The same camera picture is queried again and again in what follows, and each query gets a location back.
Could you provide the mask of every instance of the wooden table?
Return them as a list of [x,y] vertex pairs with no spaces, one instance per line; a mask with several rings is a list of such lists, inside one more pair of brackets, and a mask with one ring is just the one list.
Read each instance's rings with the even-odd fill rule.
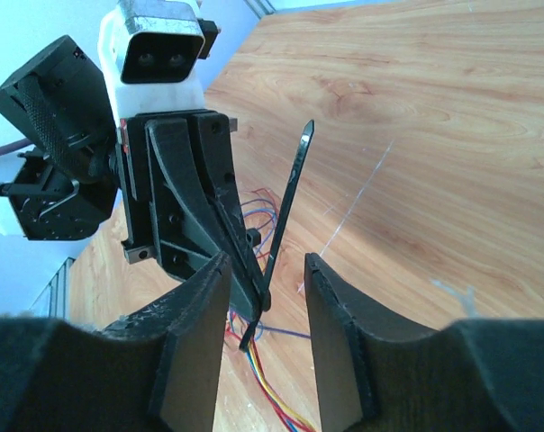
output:
[[[240,119],[242,190],[276,199],[305,123],[316,137],[268,325],[308,331],[304,253],[436,328],[544,317],[544,0],[411,1],[267,17],[208,92]],[[72,268],[72,319],[104,326],[174,286],[128,266],[122,209]],[[269,380],[320,426],[309,341],[266,334]],[[282,430],[225,347],[214,430]]]

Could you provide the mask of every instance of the yellow wire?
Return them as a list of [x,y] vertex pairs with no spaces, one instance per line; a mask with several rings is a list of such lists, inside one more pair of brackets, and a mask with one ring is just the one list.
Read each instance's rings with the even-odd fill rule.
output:
[[290,417],[292,417],[294,419],[297,419],[298,421],[300,421],[300,423],[302,423],[303,425],[306,425],[309,429],[316,430],[316,429],[314,429],[314,426],[312,426],[312,424],[310,424],[309,421],[307,421],[305,418],[303,418],[302,416],[295,413],[292,409],[290,409],[290,407],[288,407],[284,403],[284,401],[280,398],[280,396],[278,396],[278,394],[270,386],[270,384],[268,383],[268,381],[266,380],[266,378],[264,376],[264,371],[261,370],[260,367],[258,366],[258,362],[256,361],[257,357],[256,357],[256,353],[254,353],[253,344],[254,344],[254,341],[251,340],[250,343],[249,343],[249,352],[250,352],[250,356],[252,357],[252,363],[254,364],[254,369],[256,370],[256,375],[258,376],[258,380],[262,383],[262,387],[264,387],[266,392],[278,404],[278,406],[282,409],[282,411],[284,411]]

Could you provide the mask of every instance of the white plastic casing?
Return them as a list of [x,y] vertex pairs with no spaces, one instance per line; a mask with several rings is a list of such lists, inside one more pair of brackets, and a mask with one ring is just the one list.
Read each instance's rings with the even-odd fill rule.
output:
[[[180,3],[191,5],[196,17],[200,17],[195,0],[181,0]],[[98,57],[117,127],[120,127],[120,119],[129,119],[137,114],[199,110],[205,107],[204,92],[195,68],[181,83],[123,83],[120,79],[122,71],[116,65],[113,52],[113,37],[118,26],[123,26],[123,20],[117,6],[102,20],[98,40]]]

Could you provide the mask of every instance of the wood grain surface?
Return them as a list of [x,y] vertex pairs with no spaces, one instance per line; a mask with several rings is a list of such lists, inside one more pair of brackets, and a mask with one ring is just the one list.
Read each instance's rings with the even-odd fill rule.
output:
[[[207,96],[239,118],[240,189],[278,202],[316,120],[266,324],[308,331],[307,251],[435,328],[544,317],[544,0],[274,15]],[[124,236],[117,209],[73,266],[74,321],[103,326],[174,286],[152,261],[128,266]],[[271,383],[319,427],[309,342],[266,334],[258,346]],[[282,430],[233,346],[214,430]]]

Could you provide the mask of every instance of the black plastic part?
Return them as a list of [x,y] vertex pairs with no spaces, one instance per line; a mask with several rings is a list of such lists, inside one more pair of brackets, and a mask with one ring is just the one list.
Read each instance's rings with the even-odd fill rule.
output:
[[12,183],[0,184],[0,196],[10,200],[29,240],[85,239],[112,214],[117,186],[111,180],[73,182],[38,148],[21,156],[22,168]]
[[18,83],[34,74],[40,80],[53,121],[74,150],[115,142],[112,108],[102,72],[78,45],[62,36],[0,85],[0,113],[31,142],[41,137],[25,111]]
[[466,319],[437,332],[316,254],[304,282],[322,431],[544,432],[543,319]]
[[203,44],[200,36],[136,34],[126,52],[121,80],[126,84],[180,83],[190,75]]
[[0,431],[213,428],[230,259],[102,332],[0,319]]
[[262,243],[262,234],[260,234],[260,231],[257,229],[250,228],[246,231],[246,239],[248,239],[248,243],[255,248]]
[[231,306],[253,319],[269,308],[247,239],[234,180],[229,119],[218,112],[142,115],[123,121],[116,155],[128,224],[126,255],[153,250],[185,280],[214,254],[231,256]]
[[202,29],[202,33],[204,34],[204,46],[202,47],[202,51],[200,51],[200,55],[198,58],[200,59],[208,59],[208,56],[210,55],[210,50],[212,49],[212,46],[216,42],[216,38],[218,37],[218,26],[214,21],[206,21],[206,20],[198,20],[198,23],[200,24],[200,28]]

